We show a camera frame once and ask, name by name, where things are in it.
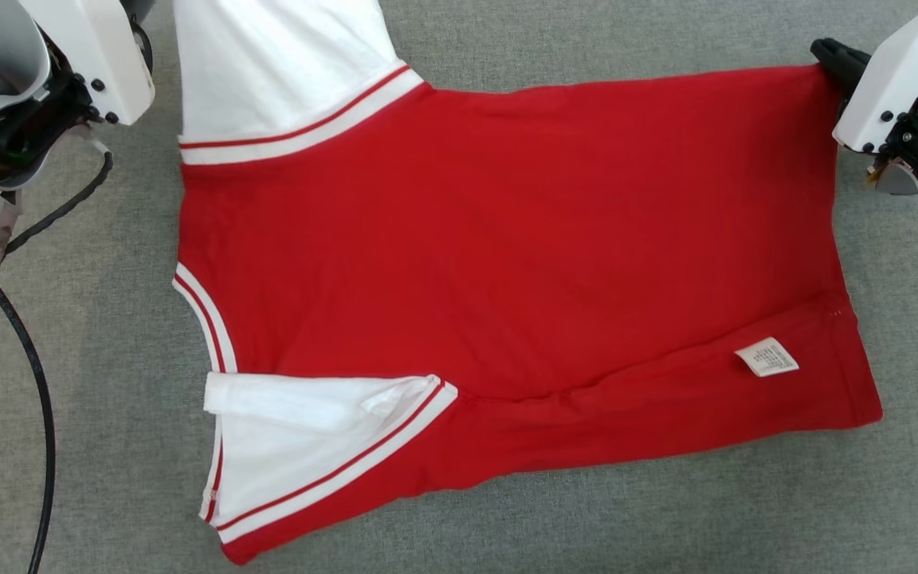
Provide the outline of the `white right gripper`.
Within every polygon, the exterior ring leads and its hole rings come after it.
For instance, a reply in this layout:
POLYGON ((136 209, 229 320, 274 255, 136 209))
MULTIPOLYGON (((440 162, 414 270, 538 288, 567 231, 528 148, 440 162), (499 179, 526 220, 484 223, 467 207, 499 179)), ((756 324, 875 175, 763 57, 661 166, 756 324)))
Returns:
POLYGON ((882 120, 883 112, 908 112, 918 98, 918 14, 872 55, 834 37, 813 40, 811 53, 845 94, 853 93, 834 128, 835 140, 853 151, 866 144, 877 150, 897 122, 882 120))

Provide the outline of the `red white basketball jersey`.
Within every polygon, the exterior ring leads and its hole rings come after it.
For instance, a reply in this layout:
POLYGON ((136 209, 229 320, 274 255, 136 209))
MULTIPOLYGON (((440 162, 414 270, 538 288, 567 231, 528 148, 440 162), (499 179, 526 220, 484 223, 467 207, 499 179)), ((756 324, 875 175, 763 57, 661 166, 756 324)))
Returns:
POLYGON ((463 92, 378 0, 174 12, 174 287, 229 562, 508 474, 881 420, 821 66, 463 92))

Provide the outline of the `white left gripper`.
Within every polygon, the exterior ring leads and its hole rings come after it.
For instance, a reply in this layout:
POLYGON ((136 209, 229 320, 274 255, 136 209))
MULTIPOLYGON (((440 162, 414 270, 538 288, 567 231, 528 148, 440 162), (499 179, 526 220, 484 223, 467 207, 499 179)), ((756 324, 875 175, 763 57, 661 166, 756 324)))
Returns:
POLYGON ((88 82, 92 106, 109 123, 131 126, 150 108, 155 87, 135 26, 155 0, 21 0, 41 32, 88 82))

